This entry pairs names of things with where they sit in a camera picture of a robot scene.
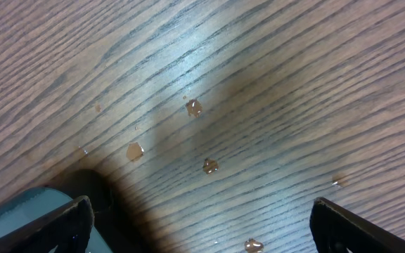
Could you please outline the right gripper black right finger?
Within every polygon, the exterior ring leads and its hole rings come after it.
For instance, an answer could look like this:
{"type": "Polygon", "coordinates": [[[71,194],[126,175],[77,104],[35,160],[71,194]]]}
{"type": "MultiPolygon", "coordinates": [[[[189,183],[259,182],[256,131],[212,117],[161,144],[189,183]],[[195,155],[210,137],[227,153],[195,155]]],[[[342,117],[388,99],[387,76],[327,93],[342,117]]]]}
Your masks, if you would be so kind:
{"type": "Polygon", "coordinates": [[[405,253],[405,240],[324,197],[315,199],[309,227],[319,253],[405,253]]]}

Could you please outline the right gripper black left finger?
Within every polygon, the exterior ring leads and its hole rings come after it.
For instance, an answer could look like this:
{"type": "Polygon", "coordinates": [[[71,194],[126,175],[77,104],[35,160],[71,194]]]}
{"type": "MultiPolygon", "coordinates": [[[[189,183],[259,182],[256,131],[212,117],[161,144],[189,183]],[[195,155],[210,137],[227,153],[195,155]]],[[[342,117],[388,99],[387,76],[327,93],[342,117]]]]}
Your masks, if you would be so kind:
{"type": "Polygon", "coordinates": [[[93,224],[91,202],[79,196],[0,238],[0,253],[84,253],[93,224]]]}

